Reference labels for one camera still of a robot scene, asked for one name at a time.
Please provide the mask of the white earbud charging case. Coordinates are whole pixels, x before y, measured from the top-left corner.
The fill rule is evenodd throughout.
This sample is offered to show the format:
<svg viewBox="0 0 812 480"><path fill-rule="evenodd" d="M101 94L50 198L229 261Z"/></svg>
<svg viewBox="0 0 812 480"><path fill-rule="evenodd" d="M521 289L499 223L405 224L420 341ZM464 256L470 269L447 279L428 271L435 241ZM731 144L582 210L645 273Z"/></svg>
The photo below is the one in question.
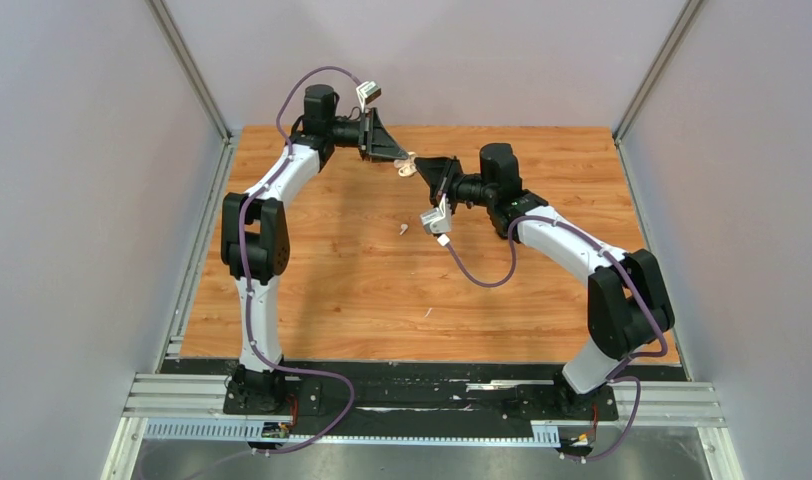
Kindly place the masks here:
<svg viewBox="0 0 812 480"><path fill-rule="evenodd" d="M417 155L415 152L409 152L405 159L398 159L393 161L393 166L397 169L397 174L402 178L412 177L417 173L415 159Z"/></svg>

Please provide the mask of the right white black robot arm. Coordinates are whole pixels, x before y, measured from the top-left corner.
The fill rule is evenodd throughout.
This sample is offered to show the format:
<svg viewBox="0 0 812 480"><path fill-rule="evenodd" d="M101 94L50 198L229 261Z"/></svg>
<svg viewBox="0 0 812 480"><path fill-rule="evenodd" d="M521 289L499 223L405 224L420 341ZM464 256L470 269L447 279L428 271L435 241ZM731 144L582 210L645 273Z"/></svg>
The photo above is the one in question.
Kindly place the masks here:
<svg viewBox="0 0 812 480"><path fill-rule="evenodd" d="M479 172L467 174L455 157L410 158L410 168L429 187L432 207L422 214L422 225L480 287L511 280L518 246L545 255L586 287L589 338L562 367L552 392L559 413L578 417L591 407L593 392L616 380L633 360L668 354L665 334L676 319L659 262L646 249L631 252L597 239L524 188L510 144L483 146L479 162ZM508 241L513 257L501 279L477 279L456 252L449 234L460 205L485 208L496 234Z"/></svg>

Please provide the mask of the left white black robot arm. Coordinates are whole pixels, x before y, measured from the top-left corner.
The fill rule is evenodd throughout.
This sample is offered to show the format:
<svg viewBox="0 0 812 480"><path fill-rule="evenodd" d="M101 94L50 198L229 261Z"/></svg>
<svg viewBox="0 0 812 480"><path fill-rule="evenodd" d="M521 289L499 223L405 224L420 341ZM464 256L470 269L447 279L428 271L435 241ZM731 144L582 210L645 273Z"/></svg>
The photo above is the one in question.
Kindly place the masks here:
<svg viewBox="0 0 812 480"><path fill-rule="evenodd" d="M286 210L325 167L336 148L355 148L364 160L402 166L409 154L388 133L371 102L373 81L356 88L358 115L336 113L339 96L325 84L306 88L303 113L271 169L243 193L228 193L221 212L221 261L240 297L242 350L231 374L225 408L265 413L288 400L278 339L278 289L290 259Z"/></svg>

